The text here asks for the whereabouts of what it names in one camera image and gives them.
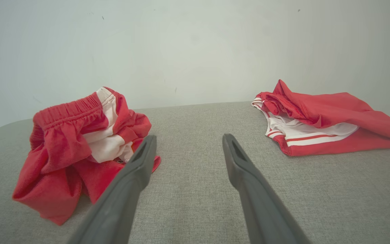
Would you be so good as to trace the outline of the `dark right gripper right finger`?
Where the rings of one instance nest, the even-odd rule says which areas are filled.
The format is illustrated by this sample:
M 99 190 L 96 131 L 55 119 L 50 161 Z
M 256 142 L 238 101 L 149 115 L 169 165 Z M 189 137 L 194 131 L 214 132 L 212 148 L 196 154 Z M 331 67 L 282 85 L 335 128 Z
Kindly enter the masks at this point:
M 229 181 L 239 192 L 252 244 L 309 244 L 297 221 L 232 134 L 222 138 Z

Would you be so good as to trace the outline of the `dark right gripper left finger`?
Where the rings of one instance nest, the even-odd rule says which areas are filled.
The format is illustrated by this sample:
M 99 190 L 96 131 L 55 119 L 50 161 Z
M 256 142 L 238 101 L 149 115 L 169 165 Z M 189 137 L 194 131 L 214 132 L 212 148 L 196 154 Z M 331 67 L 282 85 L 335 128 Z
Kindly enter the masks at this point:
M 150 182 L 157 138 L 144 138 L 88 212 L 69 244 L 127 244 L 141 192 Z

